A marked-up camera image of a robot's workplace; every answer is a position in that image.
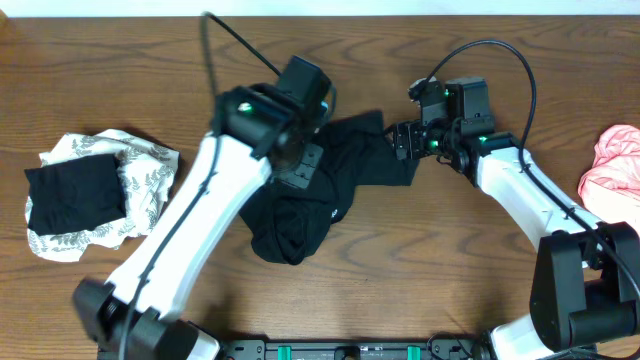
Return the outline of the black t-shirt with logo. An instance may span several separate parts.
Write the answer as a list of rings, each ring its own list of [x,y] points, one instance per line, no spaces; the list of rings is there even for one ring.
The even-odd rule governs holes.
[[[333,121],[313,143],[323,154],[306,189],[271,182],[240,210],[254,253],[267,262],[300,264],[347,214],[358,186],[409,186],[419,165],[397,158],[379,110]]]

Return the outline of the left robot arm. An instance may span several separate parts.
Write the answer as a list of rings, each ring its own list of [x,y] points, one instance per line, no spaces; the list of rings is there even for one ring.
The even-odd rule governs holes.
[[[311,145],[333,115],[334,86],[259,83],[216,96],[211,129],[156,226],[105,282],[73,293],[101,359],[216,359],[220,342],[182,318],[207,259],[244,204],[271,179],[298,189],[312,175]]]

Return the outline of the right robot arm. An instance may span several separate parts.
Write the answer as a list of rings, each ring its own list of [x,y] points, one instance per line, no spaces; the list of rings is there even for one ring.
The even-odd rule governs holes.
[[[396,156],[434,156],[495,199],[528,237],[536,264],[527,315],[490,330],[476,359],[594,359],[598,343],[639,332],[639,237],[573,202],[518,146],[495,130],[481,77],[408,90],[416,121],[388,128]]]

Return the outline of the white fern-print cloth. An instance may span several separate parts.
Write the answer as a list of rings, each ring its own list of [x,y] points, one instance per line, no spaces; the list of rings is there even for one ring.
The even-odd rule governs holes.
[[[93,136],[65,134],[49,152],[39,155],[42,165],[111,154],[119,161],[117,174],[124,190],[126,217],[93,230],[61,235],[38,235],[29,230],[31,251],[46,260],[77,262],[86,248],[117,249],[127,237],[148,235],[155,227],[178,170],[179,153],[127,132],[108,129]]]

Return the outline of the pink crumpled cloth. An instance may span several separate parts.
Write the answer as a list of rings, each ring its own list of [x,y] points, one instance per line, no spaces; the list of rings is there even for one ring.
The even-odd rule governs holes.
[[[593,165],[578,185],[584,207],[608,223],[626,222],[639,232],[639,129],[608,128],[594,153]]]

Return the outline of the folded black cloth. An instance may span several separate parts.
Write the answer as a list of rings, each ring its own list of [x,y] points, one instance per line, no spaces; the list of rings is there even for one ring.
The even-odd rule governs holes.
[[[32,201],[28,228],[39,236],[93,230],[126,217],[112,154],[81,157],[24,171]]]

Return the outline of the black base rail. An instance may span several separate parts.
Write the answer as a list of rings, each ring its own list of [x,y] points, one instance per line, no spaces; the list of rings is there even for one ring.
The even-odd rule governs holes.
[[[275,342],[259,339],[223,343],[219,360],[491,360],[489,346],[452,336],[424,342]]]

